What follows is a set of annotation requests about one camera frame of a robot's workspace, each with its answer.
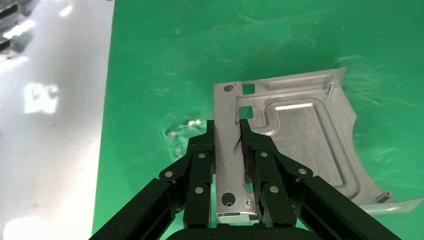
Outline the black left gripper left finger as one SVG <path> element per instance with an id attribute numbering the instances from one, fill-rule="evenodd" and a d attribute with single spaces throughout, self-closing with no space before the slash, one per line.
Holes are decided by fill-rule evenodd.
<path id="1" fill-rule="evenodd" d="M 163 169 L 96 233 L 92 240 L 159 240 L 183 212 L 183 229 L 170 240 L 197 240 L 211 226 L 215 124 L 191 137 L 186 154 Z"/>

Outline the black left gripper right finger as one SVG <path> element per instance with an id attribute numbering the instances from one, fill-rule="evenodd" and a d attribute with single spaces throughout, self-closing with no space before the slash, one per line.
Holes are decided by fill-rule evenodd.
<path id="1" fill-rule="evenodd" d="M 350 199 L 280 153 L 270 136 L 239 121 L 244 162 L 258 198 L 259 221 L 267 239 L 395 240 L 397 235 Z"/>

